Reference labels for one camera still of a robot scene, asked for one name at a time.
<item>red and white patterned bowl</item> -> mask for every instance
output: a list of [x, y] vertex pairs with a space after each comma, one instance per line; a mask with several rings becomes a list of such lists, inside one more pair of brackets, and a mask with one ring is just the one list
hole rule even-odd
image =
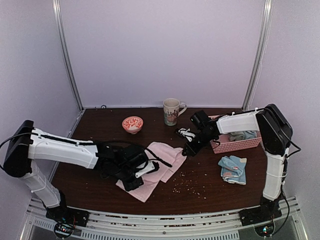
[[136, 134], [142, 129], [144, 121], [141, 117], [130, 116], [122, 122], [122, 127], [130, 134]]

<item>mug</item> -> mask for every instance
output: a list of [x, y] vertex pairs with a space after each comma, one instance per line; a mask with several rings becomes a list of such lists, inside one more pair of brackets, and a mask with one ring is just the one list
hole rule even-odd
[[174, 126], [178, 122], [178, 117], [183, 114], [187, 109], [184, 102], [180, 102], [175, 98], [167, 98], [163, 101], [164, 123], [168, 126]]

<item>pink towel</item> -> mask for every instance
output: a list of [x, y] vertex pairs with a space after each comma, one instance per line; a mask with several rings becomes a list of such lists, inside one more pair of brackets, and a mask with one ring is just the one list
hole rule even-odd
[[[172, 167], [165, 166], [161, 162], [158, 162], [159, 170], [149, 174], [144, 174], [142, 176], [144, 184], [137, 189], [128, 192], [133, 197], [144, 203], [150, 197], [158, 183], [160, 181], [166, 183], [187, 158], [186, 156], [182, 156], [181, 153], [183, 149], [181, 147], [173, 148], [162, 142], [152, 142], [148, 146], [148, 149], [150, 149], [159, 158], [171, 164]], [[148, 151], [145, 152], [149, 159], [154, 158]], [[119, 180], [116, 185], [123, 190], [125, 189], [121, 180]]]

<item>plastic basket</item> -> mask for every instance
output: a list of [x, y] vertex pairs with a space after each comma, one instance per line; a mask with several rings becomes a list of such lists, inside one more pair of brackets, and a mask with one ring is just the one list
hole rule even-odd
[[227, 153], [227, 152], [233, 152], [243, 149], [251, 149], [256, 148], [259, 143], [261, 142], [261, 135], [260, 132], [257, 132], [257, 137], [247, 140], [241, 140], [241, 141], [229, 141], [227, 134], [220, 135], [218, 141], [221, 143], [220, 145], [216, 142], [211, 141], [211, 147], [213, 149], [213, 152], [215, 154], [221, 154], [221, 153]]

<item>blue towel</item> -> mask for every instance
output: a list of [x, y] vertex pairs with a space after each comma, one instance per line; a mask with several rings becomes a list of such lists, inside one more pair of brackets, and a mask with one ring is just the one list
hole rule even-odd
[[246, 185], [246, 163], [246, 158], [239, 158], [237, 156], [222, 157], [218, 162], [218, 165], [222, 167], [221, 177], [225, 182], [230, 184]]
[[257, 137], [257, 132], [256, 131], [234, 131], [234, 132], [228, 133], [228, 137], [231, 142], [255, 139]]

